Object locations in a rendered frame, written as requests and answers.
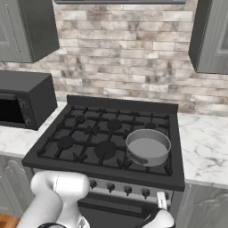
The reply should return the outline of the dark grey wall cupboard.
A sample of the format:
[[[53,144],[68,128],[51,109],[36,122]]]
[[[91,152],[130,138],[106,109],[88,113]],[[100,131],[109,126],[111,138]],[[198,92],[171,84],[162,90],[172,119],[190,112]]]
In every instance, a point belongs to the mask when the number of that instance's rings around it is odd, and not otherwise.
[[[34,63],[59,48],[53,0],[0,0],[0,61]]]
[[[228,75],[228,0],[198,0],[189,56],[198,73]]]

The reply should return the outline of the grey range hood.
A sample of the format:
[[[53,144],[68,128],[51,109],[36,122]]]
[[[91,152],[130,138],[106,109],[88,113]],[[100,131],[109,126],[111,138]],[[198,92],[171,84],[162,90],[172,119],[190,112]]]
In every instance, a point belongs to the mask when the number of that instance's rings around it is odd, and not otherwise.
[[[187,0],[53,0],[56,4],[186,4]]]

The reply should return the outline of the grey base cupboard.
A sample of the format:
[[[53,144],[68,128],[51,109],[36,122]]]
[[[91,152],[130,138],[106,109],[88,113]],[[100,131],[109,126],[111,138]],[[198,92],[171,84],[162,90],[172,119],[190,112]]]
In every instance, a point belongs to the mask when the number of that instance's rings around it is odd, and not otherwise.
[[[22,158],[0,155],[2,186],[9,202],[6,213],[16,217],[21,217],[34,199],[30,183],[35,172],[21,161]]]
[[[228,189],[185,185],[176,228],[228,228]]]

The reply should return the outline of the black stove with oven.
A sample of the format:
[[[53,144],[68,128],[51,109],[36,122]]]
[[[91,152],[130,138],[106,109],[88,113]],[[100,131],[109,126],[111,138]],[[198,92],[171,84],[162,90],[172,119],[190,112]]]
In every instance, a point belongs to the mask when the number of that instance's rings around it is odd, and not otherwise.
[[[95,180],[97,186],[90,187],[87,197],[80,201],[149,207],[154,212],[157,192],[168,192],[167,207],[176,216],[185,187],[177,111],[177,105],[169,103],[70,95],[66,107],[29,150],[22,164],[35,173],[77,172]],[[126,155],[126,138],[138,129],[154,129],[168,137],[171,150],[163,164],[143,167]],[[114,183],[115,190],[109,192],[107,183]],[[129,195],[124,191],[126,186],[132,187]],[[142,189],[150,190],[147,199]],[[131,222],[141,222],[148,216],[96,210],[128,217]]]

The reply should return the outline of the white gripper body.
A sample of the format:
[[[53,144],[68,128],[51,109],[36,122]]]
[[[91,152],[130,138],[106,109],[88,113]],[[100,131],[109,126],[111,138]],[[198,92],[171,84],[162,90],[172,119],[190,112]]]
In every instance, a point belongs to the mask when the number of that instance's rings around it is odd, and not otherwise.
[[[158,202],[158,207],[162,209],[167,209],[167,200],[166,200],[166,195],[163,191],[158,191],[157,192],[157,202]]]

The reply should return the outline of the grey metal pan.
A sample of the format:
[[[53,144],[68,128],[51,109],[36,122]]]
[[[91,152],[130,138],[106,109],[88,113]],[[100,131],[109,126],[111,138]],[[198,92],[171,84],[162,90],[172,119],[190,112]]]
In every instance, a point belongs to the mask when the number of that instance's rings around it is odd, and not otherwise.
[[[139,129],[126,138],[126,154],[135,163],[145,167],[163,164],[171,150],[168,137],[154,129]]]

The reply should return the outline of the black microwave oven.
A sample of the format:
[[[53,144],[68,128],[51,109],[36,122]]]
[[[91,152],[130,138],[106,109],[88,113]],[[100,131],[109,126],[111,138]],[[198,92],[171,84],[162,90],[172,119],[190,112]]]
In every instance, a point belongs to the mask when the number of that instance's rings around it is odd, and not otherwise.
[[[56,108],[50,73],[0,70],[0,126],[37,130]]]

